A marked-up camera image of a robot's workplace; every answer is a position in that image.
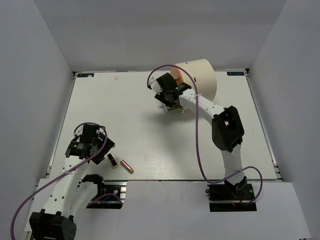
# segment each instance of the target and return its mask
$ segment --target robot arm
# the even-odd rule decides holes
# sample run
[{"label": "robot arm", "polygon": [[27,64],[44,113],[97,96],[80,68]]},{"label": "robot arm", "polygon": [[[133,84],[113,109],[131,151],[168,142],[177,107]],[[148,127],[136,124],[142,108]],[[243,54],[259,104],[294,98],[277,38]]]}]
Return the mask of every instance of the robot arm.
[{"label": "robot arm", "polygon": [[[150,86],[157,100],[167,108],[188,108],[196,112],[196,92],[186,83],[177,84],[175,79],[166,73],[152,80]],[[234,106],[224,108],[203,96],[198,96],[198,113],[212,127],[212,140],[221,150],[225,177],[242,170],[241,143],[244,135],[239,113]],[[247,184],[243,171],[224,181],[226,187],[237,196]]]},{"label": "robot arm", "polygon": [[106,136],[100,132],[100,126],[85,124],[71,141],[61,170],[62,173],[67,172],[67,175],[56,182],[42,210],[33,212],[30,216],[29,223],[35,240],[73,240],[75,238],[77,226],[74,223],[74,216],[97,195],[97,189],[99,190],[103,178],[92,174],[86,175],[81,181],[89,162],[73,171],[70,169],[89,157],[93,157],[90,162],[95,164],[104,160],[104,156],[115,146],[109,138],[104,145],[105,139]]}]

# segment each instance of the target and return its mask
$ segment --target white tabletop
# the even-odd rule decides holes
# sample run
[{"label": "white tabletop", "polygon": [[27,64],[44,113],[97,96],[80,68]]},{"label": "white tabletop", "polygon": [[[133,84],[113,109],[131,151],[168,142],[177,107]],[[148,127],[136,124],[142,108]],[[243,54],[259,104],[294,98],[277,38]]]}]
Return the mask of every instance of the white tabletop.
[{"label": "white tabletop", "polygon": [[[164,74],[156,72],[155,77]],[[134,169],[129,174],[122,166],[111,167],[108,160],[91,163],[86,171],[106,180],[202,180],[195,148],[195,114],[165,112],[147,89],[149,72],[99,72],[94,77],[75,80],[70,103],[56,148],[50,178],[63,167],[66,149],[74,128],[83,122],[106,127],[115,142],[110,153],[120,163],[124,159]],[[218,105],[235,106],[244,127],[241,147],[242,166],[255,166],[264,179],[276,179],[272,158],[251,97],[245,76],[217,72]],[[224,177],[221,151],[214,145],[211,126],[199,121],[199,146],[203,169],[209,179]],[[253,170],[248,179],[258,179]]]}]

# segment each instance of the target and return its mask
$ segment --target beige cylinder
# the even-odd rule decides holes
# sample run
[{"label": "beige cylinder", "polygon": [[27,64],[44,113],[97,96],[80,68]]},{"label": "beige cylinder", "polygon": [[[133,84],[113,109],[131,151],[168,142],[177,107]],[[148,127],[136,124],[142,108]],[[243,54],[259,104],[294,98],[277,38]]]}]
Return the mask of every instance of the beige cylinder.
[{"label": "beige cylinder", "polygon": [[[213,101],[217,92],[217,78],[214,69],[206,59],[186,61],[177,63],[177,66],[186,70],[195,81],[198,93],[206,99]],[[173,67],[170,70],[171,76],[176,79],[178,84],[185,82],[194,89],[190,78],[180,69]]]}]

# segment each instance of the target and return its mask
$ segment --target white wall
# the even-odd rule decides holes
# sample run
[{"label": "white wall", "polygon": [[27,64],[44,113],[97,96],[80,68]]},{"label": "white wall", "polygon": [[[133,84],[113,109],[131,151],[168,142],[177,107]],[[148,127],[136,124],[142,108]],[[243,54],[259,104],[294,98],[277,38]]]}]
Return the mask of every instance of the white wall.
[{"label": "white wall", "polygon": [[35,0],[73,71],[250,68],[286,0]]},{"label": "white wall", "polygon": [[288,0],[250,70],[282,176],[320,240],[320,1]]},{"label": "white wall", "polygon": [[15,210],[45,176],[73,78],[33,0],[0,3],[0,73],[0,238],[8,240]]}]

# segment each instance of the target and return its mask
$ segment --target sticker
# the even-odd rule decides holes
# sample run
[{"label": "sticker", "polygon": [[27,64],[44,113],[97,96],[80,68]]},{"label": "sticker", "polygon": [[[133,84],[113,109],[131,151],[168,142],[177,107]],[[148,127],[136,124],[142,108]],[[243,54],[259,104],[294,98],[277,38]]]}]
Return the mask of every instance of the sticker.
[{"label": "sticker", "polygon": [[228,76],[244,76],[245,75],[243,71],[227,71],[226,74]]},{"label": "sticker", "polygon": [[78,73],[77,78],[92,78],[95,74],[94,73]]}]

